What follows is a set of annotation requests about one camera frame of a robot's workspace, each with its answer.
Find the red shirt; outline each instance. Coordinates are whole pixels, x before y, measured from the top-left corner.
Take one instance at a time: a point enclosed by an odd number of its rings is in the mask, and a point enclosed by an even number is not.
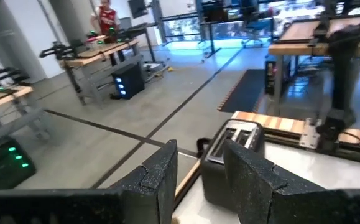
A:
[[[111,9],[110,11],[105,11],[102,6],[99,7],[99,20],[101,23],[101,32],[104,35],[108,35],[109,28],[116,28],[116,11]]]

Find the metal bracket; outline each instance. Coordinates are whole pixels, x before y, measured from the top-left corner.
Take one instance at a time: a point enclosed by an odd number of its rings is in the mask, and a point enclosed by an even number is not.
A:
[[[318,147],[318,140],[320,135],[316,132],[316,127],[321,125],[322,120],[317,120],[315,124],[312,123],[311,118],[307,118],[304,122],[303,133],[300,137],[299,146],[307,149],[315,150]]]

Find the black box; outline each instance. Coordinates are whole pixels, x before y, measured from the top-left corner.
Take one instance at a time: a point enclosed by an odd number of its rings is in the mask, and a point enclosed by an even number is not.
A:
[[[127,65],[112,73],[112,77],[123,99],[131,99],[137,93],[145,89],[142,70],[138,64]]]
[[[0,190],[16,187],[35,173],[34,163],[15,139],[0,139]]]
[[[291,61],[289,56],[284,57],[284,67],[282,68],[282,93],[285,91],[286,85],[291,78]],[[275,92],[276,64],[277,61],[275,55],[268,54],[265,57],[265,93],[269,95],[274,95]]]
[[[212,139],[213,144],[206,149],[206,156],[202,158],[200,169],[205,199],[214,205],[236,212],[225,176],[221,148],[225,139],[232,139],[245,146],[245,150],[253,150],[264,157],[264,129],[258,123],[230,119]]]

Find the concrete floor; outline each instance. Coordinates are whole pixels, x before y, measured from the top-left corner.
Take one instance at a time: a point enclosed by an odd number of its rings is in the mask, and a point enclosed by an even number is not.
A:
[[[231,113],[219,112],[218,105],[247,69],[263,69],[267,48],[241,49],[235,46],[222,49],[204,63],[201,62],[203,51],[200,49],[169,48],[157,49],[155,56],[157,60],[169,58],[173,72],[148,84],[131,100],[107,98],[103,109],[93,102],[82,106],[65,75],[36,83],[34,94],[40,98],[39,103],[60,114],[52,115],[59,138],[40,142],[28,129],[16,132],[38,168],[38,173],[18,188],[107,187],[159,148],[140,141],[145,138],[158,142],[177,139],[181,148],[178,156],[179,184],[196,162],[193,157],[196,140],[212,137],[232,116]],[[142,53],[144,59],[150,58],[148,51],[142,50]],[[360,114],[360,81],[354,95],[354,107]],[[287,95],[287,101],[300,101],[301,98],[305,96]],[[0,109],[0,116],[7,111],[9,113],[10,108]],[[15,116],[16,113],[9,113],[2,120],[9,121]],[[106,128],[96,128],[85,121]],[[355,127],[360,129],[360,117]],[[117,134],[115,129],[139,138]],[[121,159],[125,155],[129,156],[126,161]],[[122,166],[112,170],[118,162]]]

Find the wooden countertop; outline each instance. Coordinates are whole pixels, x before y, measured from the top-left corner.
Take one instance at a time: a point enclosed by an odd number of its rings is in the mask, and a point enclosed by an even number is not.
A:
[[[14,99],[14,97],[15,98],[21,97],[33,91],[33,88],[30,86],[16,86],[13,89],[17,90],[17,92],[14,93],[14,96],[7,95],[7,93],[0,93],[0,105],[11,102]]]
[[[82,57],[89,57],[93,56],[92,58],[88,59],[76,59],[76,60],[68,60],[67,65],[70,67],[79,67],[79,66],[85,66],[89,63],[95,62],[96,60],[102,59],[101,55],[98,54],[98,52],[104,52],[105,57],[109,57],[109,55],[116,53],[120,50],[124,50],[130,46],[133,46],[134,44],[138,44],[138,40],[134,39],[128,43],[114,43],[114,44],[105,44],[105,46],[97,49],[97,50],[88,50],[86,52],[82,52],[79,54],[79,56]]]
[[[317,27],[319,21],[296,22],[292,24],[282,35],[280,40],[300,40],[311,39],[313,30]],[[360,23],[360,17],[347,19],[333,19],[330,21],[328,35],[340,30],[348,25],[356,25]],[[272,44],[269,47],[270,54],[273,55],[327,55],[327,44],[318,44],[314,49],[307,44]],[[356,53],[360,57],[360,44]]]
[[[287,131],[290,133],[302,134],[304,128],[304,121],[280,118],[274,116],[267,116],[263,114],[255,114],[255,113],[247,113],[242,111],[237,111],[235,119],[242,119],[245,121],[254,121],[260,123],[265,128],[277,129],[281,131]],[[359,129],[347,129],[346,132],[350,134],[354,134],[360,138],[360,130]],[[347,143],[357,143],[358,140],[355,137],[349,136],[347,134],[341,134],[339,137],[341,142]]]

